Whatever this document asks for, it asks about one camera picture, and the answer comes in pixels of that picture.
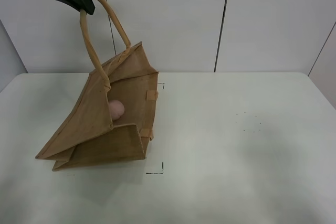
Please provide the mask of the pink peach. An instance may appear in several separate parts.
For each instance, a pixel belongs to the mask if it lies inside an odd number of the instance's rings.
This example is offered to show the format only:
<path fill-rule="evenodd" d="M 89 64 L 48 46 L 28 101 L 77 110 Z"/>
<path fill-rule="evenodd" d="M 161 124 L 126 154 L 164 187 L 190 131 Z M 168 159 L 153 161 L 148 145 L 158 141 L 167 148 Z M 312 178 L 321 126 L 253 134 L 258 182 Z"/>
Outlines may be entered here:
<path fill-rule="evenodd" d="M 118 100 L 111 100 L 109 101 L 109 111 L 112 120 L 118 120 L 124 114 L 124 105 Z"/>

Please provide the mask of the brown linen tote bag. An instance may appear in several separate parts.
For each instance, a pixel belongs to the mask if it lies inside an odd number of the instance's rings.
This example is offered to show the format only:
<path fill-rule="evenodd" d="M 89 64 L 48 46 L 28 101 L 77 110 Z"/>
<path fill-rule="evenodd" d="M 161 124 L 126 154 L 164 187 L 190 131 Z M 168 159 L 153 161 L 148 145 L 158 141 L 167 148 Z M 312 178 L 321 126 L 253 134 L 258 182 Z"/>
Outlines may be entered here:
<path fill-rule="evenodd" d="M 146 158 L 153 139 L 158 71 L 149 63 L 141 43 L 131 45 L 113 9 L 106 10 L 125 50 L 101 63 L 90 41 L 87 14 L 80 11 L 80 28 L 94 65 L 70 114 L 37 154 L 54 161 L 53 170 L 137 161 Z M 124 114 L 113 121 L 109 101 L 124 105 Z"/>

